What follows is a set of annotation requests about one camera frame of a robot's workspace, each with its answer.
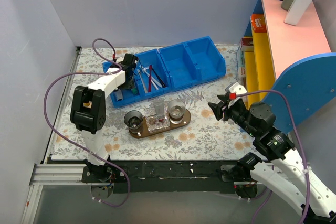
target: robotic hand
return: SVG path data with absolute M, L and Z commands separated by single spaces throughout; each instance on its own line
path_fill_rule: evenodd
M 225 176 L 254 179 L 288 202 L 301 215 L 306 201 L 305 173 L 309 172 L 310 201 L 304 223 L 336 223 L 336 195 L 316 176 L 312 170 L 304 170 L 299 152 L 287 135 L 273 127 L 275 115 L 269 105 L 257 102 L 246 109 L 243 100 L 236 94 L 246 93 L 244 86 L 234 83 L 218 95 L 220 103 L 209 103 L 216 119 L 233 120 L 250 136 L 254 137 L 256 150 L 280 168 L 291 181 L 270 169 L 257 155 L 248 153 Z
M 86 87 L 77 86 L 73 93 L 70 120 L 80 130 L 86 148 L 103 159 L 109 157 L 101 137 L 101 129 L 106 121 L 105 100 L 113 91 L 119 92 L 120 97 L 121 89 L 134 88 L 133 78 L 137 60 L 135 55 L 125 54 L 124 60 L 120 62 L 122 71 L 112 74 L 115 66 L 111 65 L 107 71 L 110 75 L 100 77 Z M 105 181 L 109 177 L 105 162 L 91 154 L 85 160 L 85 164 L 100 180 Z

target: shelf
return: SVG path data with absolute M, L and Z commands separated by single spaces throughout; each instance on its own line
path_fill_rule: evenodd
M 251 91 L 258 90 L 258 79 L 256 71 L 256 62 L 253 52 L 244 52 L 245 58 L 245 72 L 246 72 L 246 89 Z M 252 94 L 247 96 L 247 107 L 249 108 L 251 104 L 259 102 L 259 94 Z
M 262 5 L 276 79 L 299 60 L 331 52 L 313 3 L 296 26 L 284 23 L 281 1 L 262 0 Z
M 268 45 L 267 33 L 255 33 L 252 29 L 252 37 L 258 88 L 259 90 L 271 89 L 275 82 L 275 77 Z M 260 93 L 259 100 L 261 101 L 265 95 L 266 93 Z

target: floral tablecloth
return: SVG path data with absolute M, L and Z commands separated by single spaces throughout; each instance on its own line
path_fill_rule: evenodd
M 145 100 L 123 108 L 114 108 L 111 99 L 107 98 L 107 120 L 103 130 L 105 148 L 111 159 L 118 160 L 218 160 L 240 159 L 248 152 L 259 153 L 251 145 L 252 138 L 240 131 L 232 121 L 223 122 L 215 119 L 208 102 L 218 102 L 218 94 L 224 94 L 225 88 L 237 80 L 238 46 L 217 45 L 226 62 L 226 75 L 220 80 L 198 85 L 179 92 L 168 93 L 157 98 Z M 149 47 L 117 48 L 117 57 L 126 52 L 136 54 L 151 50 Z M 102 48 L 99 52 L 111 58 L 112 49 Z M 103 60 L 90 49 L 83 49 L 80 54 L 77 72 L 102 72 Z M 80 132 L 70 122 L 70 110 L 73 90 L 78 85 L 86 86 L 96 80 L 96 76 L 75 76 L 70 95 L 63 114 L 59 130 L 70 139 L 84 145 Z M 153 114 L 148 110 L 153 102 L 180 99 L 185 102 L 191 112 L 192 120 L 186 127 L 157 134 L 140 140 L 131 137 L 124 122 L 124 115 L 130 110 L 138 110 L 143 115 Z M 61 137 L 53 139 L 51 149 L 53 161 L 77 161 L 87 157 L 87 153 L 69 144 Z

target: blue storage container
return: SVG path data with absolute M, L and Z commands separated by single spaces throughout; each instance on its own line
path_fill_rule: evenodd
M 152 85 L 152 91 L 145 93 L 140 77 L 135 75 L 134 80 L 138 93 L 133 94 L 131 90 L 122 90 L 122 101 L 117 101 L 115 94 L 112 93 L 111 99 L 116 108 L 216 80 L 224 76 L 226 72 L 225 60 L 210 37 L 164 47 L 159 51 L 153 49 L 136 54 L 136 56 L 148 73 L 150 72 L 149 65 L 153 66 L 166 87 L 159 87 L 156 90 Z M 109 62 L 103 63 L 104 72 L 107 72 L 110 66 Z M 135 74 L 138 69 L 140 69 L 140 64 L 137 65 Z M 140 74 L 148 90 L 149 78 L 142 71 Z M 152 77 L 159 80 L 154 72 L 152 72 Z

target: pink shelf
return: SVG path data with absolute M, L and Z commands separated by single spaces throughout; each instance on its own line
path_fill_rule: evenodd
M 311 3 L 296 26 L 284 23 L 287 11 L 279 0 L 262 0 L 276 79 L 293 63 L 331 52 L 320 19 Z

